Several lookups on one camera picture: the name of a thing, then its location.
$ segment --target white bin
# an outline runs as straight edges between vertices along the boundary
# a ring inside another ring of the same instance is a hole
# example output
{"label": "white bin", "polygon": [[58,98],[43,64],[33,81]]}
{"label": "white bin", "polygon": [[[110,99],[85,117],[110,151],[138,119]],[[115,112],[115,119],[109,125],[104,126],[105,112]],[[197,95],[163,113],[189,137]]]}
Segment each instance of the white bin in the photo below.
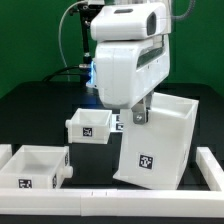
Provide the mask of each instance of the white bin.
{"label": "white bin", "polygon": [[154,93],[149,122],[124,123],[119,170],[115,179],[150,189],[176,189],[186,167],[198,101]]}
{"label": "white bin", "polygon": [[11,145],[0,145],[0,170],[12,157]]}
{"label": "white bin", "polygon": [[72,173],[68,147],[22,146],[0,171],[0,188],[60,188]]}
{"label": "white bin", "polygon": [[111,116],[111,110],[79,108],[65,124],[68,128],[68,142],[107,144]]}

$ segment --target cable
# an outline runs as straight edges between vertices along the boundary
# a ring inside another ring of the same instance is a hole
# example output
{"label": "cable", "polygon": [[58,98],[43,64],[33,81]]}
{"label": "cable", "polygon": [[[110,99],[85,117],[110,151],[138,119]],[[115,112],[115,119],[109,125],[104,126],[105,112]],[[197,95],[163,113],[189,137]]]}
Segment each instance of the cable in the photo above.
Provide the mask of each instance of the cable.
{"label": "cable", "polygon": [[66,67],[66,68],[59,69],[58,71],[52,73],[51,75],[46,76],[42,81],[45,82],[45,81],[48,80],[49,77],[54,77],[55,75],[59,75],[62,72],[69,71],[69,70],[72,70],[72,69],[79,69],[79,66],[69,66],[69,67]]}
{"label": "cable", "polygon": [[188,18],[194,10],[195,3],[196,3],[196,0],[190,0],[187,11],[183,15],[180,15],[180,16],[172,15],[172,19],[176,21],[181,21]]}
{"label": "cable", "polygon": [[63,64],[65,67],[67,67],[67,63],[66,63],[66,60],[65,60],[65,56],[64,56],[64,53],[63,53],[63,48],[62,48],[62,43],[61,43],[61,32],[62,32],[62,27],[63,27],[63,23],[64,23],[64,20],[65,20],[65,17],[67,15],[67,13],[69,12],[69,10],[73,7],[75,7],[76,5],[78,4],[83,4],[83,3],[87,3],[88,1],[80,1],[80,2],[76,2],[72,5],[70,5],[66,11],[64,12],[63,16],[61,17],[61,21],[60,21],[60,25],[59,25],[59,30],[58,30],[58,44],[59,44],[59,50],[60,50],[60,54],[61,54],[61,58],[62,58],[62,61],[63,61]]}

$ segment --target small white box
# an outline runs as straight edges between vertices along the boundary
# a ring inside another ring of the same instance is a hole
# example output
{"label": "small white box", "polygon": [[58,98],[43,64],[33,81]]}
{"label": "small white box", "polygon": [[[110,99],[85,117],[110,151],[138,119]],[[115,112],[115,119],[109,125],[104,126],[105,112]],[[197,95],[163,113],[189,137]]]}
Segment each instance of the small white box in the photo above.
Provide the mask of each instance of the small white box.
{"label": "small white box", "polygon": [[79,108],[65,124],[68,128],[68,142],[107,144],[111,117],[111,110]]}
{"label": "small white box", "polygon": [[60,188],[72,174],[68,147],[22,146],[0,171],[0,188]]}
{"label": "small white box", "polygon": [[0,145],[0,169],[9,161],[11,157],[11,145]]}

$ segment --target black cable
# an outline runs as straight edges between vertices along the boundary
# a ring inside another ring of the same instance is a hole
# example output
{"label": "black cable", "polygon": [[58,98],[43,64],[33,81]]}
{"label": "black cable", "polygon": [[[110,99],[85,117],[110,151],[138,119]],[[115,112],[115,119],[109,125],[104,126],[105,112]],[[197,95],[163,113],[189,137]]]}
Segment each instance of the black cable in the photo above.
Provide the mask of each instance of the black cable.
{"label": "black cable", "polygon": [[195,8],[195,3],[196,3],[196,0],[189,0],[189,5],[188,5],[187,11],[183,15],[180,15],[180,16],[173,15],[172,19],[176,20],[176,21],[182,21],[182,20],[188,18]]}
{"label": "black cable", "polygon": [[57,70],[56,72],[54,72],[54,73],[52,73],[51,75],[48,75],[48,76],[46,76],[45,78],[43,78],[43,82],[45,82],[46,80],[48,80],[48,78],[49,77],[51,77],[51,76],[55,76],[55,75],[57,75],[57,74],[60,74],[60,73],[62,73],[62,72],[65,72],[65,71],[68,71],[68,70],[72,70],[72,69],[79,69],[79,66],[77,66],[77,65],[73,65],[73,66],[69,66],[69,67],[66,67],[66,68],[62,68],[62,69],[59,69],[59,70]]}

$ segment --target black table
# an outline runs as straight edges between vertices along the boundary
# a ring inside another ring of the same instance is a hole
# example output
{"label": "black table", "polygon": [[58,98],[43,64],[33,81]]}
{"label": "black table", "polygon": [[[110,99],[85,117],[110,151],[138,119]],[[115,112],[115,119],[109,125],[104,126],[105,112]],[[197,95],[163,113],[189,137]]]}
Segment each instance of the black table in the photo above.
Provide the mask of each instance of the black table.
{"label": "black table", "polygon": [[[224,98],[210,87],[201,84],[161,84],[155,91],[199,100],[189,162],[178,189],[208,190],[195,163],[195,152],[198,146],[208,146],[220,165],[224,167]],[[91,153],[93,150],[89,149],[89,144],[68,144],[65,121],[70,119],[79,107],[104,108],[96,94],[80,87],[78,83],[27,82],[20,84],[0,100],[0,144],[12,144],[14,152],[21,145],[69,145],[70,162],[77,172],[71,180],[65,181],[62,186],[64,188],[140,189],[140,187],[112,179],[113,173],[118,168],[122,134],[111,134],[107,145],[92,145],[91,147],[94,147],[97,153]],[[224,220],[0,216],[1,224],[14,222],[24,224],[30,222],[223,223]]]}

